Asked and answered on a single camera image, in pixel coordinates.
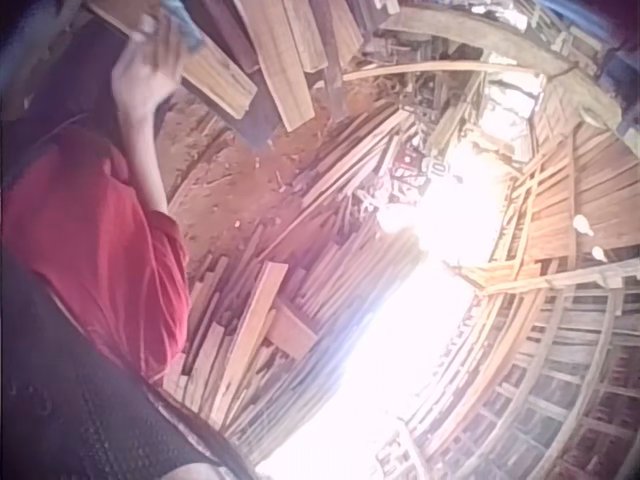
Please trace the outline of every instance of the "dirt floor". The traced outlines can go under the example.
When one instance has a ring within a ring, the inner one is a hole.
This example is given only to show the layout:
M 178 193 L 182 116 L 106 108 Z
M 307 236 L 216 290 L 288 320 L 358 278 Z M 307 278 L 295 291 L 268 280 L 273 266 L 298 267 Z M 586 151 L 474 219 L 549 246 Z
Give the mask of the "dirt floor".
M 371 81 L 349 84 L 349 115 L 370 109 L 377 95 Z M 189 272 L 209 250 L 216 256 L 240 252 L 258 222 L 277 230 L 296 216 L 299 205 L 284 186 L 331 130 L 324 92 L 314 97 L 315 118 L 292 133 L 279 128 L 270 145 L 254 152 L 195 96 L 182 88 L 174 95 L 158 155 L 165 189 L 174 198 L 170 211 L 189 250 Z

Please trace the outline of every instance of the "person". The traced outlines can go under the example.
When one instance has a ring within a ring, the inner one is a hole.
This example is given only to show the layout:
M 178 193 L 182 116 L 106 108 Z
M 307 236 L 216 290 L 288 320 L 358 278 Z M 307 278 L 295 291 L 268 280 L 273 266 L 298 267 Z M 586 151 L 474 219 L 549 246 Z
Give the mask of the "person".
M 99 51 L 96 38 L 113 33 L 88 25 L 60 62 L 75 68 L 75 49 Z M 101 103 L 100 68 L 86 63 L 89 81 L 71 92 L 80 108 L 45 108 L 65 96 L 49 90 L 28 128 L 4 132 L 2 477 L 253 480 L 220 433 L 155 385 L 183 347 L 189 307 L 154 145 L 185 61 L 178 26 L 162 13 L 111 50 L 117 132 L 83 123 Z M 68 93 L 83 76 L 52 72 L 48 87 Z
M 111 74 L 126 161 L 104 137 L 66 126 L 3 202 L 5 247 L 99 351 L 151 381 L 186 340 L 187 252 L 154 145 L 156 108 L 185 55 L 167 14 L 155 34 L 134 32 Z

